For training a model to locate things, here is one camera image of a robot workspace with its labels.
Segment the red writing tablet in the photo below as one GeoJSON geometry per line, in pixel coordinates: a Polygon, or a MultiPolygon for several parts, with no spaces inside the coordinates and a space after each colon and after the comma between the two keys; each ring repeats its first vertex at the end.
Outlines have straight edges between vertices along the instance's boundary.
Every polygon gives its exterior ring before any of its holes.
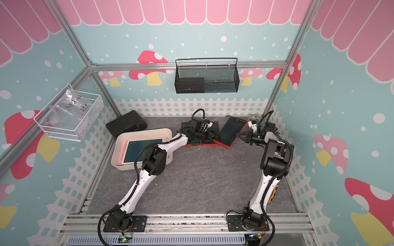
{"type": "Polygon", "coordinates": [[[216,144],[230,149],[240,133],[247,125],[247,120],[230,116],[214,140],[216,144]]]}
{"type": "Polygon", "coordinates": [[[219,123],[218,122],[212,122],[212,126],[208,128],[206,131],[207,133],[207,139],[201,141],[202,146],[218,146],[217,143],[214,142],[214,140],[217,140],[219,138],[219,123]]]}
{"type": "Polygon", "coordinates": [[[192,135],[189,131],[190,125],[188,122],[181,122],[182,132],[188,136],[188,144],[187,146],[199,146],[202,144],[202,141],[195,135],[192,135]]]}

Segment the pink writing tablet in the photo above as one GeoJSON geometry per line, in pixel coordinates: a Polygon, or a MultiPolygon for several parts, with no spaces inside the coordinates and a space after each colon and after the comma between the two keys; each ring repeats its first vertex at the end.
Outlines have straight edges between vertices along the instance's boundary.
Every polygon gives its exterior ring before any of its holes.
{"type": "Polygon", "coordinates": [[[148,145],[153,143],[162,143],[162,139],[149,140],[129,140],[126,142],[124,151],[121,157],[120,165],[132,165],[137,155],[148,145]]]}

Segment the cream plastic storage box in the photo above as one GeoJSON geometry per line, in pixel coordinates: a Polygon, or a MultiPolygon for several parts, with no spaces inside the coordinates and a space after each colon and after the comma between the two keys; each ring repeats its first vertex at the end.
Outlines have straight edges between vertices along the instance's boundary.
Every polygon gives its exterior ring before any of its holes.
{"type": "Polygon", "coordinates": [[[111,164],[120,171],[133,170],[135,158],[146,146],[171,138],[168,128],[123,133],[116,140],[111,164]]]}

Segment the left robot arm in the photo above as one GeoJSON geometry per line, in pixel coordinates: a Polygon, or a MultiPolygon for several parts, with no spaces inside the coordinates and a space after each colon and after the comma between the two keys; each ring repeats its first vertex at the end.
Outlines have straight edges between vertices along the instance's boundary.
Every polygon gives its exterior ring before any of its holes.
{"type": "Polygon", "coordinates": [[[118,232],[130,230],[134,225],[132,214],[139,199],[150,183],[166,167],[168,156],[193,141],[212,139],[211,127],[213,123],[208,119],[191,118],[184,128],[181,128],[175,137],[165,142],[155,142],[144,147],[135,157],[133,165],[136,171],[136,180],[126,195],[112,209],[101,215],[97,232],[101,233],[102,224],[118,232]]]}

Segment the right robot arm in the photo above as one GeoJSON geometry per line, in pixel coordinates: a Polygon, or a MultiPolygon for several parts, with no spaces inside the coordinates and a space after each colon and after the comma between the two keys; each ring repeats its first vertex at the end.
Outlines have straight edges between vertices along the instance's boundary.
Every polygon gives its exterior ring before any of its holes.
{"type": "Polygon", "coordinates": [[[253,198],[244,208],[241,225],[247,231],[269,230],[266,207],[272,200],[276,186],[289,173],[293,159],[294,146],[275,131],[273,124],[261,128],[248,122],[250,130],[237,134],[237,137],[250,145],[264,149],[260,163],[262,177],[253,198]]]}

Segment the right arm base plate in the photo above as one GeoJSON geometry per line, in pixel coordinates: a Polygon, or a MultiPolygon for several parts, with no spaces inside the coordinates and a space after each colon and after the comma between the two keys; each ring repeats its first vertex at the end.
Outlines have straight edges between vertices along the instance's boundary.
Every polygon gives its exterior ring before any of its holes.
{"type": "Polygon", "coordinates": [[[240,231],[270,231],[270,225],[267,219],[258,214],[257,216],[243,217],[240,214],[229,214],[226,216],[228,230],[231,232],[240,231]]]}

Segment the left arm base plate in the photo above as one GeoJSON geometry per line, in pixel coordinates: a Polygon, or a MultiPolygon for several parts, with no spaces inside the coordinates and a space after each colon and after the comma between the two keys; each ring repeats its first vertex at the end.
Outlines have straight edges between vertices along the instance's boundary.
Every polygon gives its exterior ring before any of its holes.
{"type": "Polygon", "coordinates": [[[107,220],[104,232],[144,232],[147,225],[147,216],[126,216],[117,222],[107,220]]]}

